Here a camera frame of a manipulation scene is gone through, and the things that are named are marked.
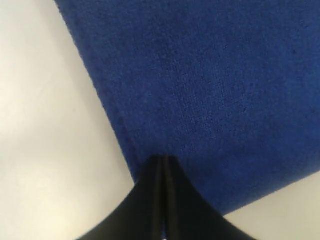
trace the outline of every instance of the white floor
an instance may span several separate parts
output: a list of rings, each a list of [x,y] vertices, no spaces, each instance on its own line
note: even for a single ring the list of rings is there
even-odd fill
[[[320,239],[320,173],[229,214],[260,240]],[[133,186],[53,0],[0,1],[0,239],[73,240]]]

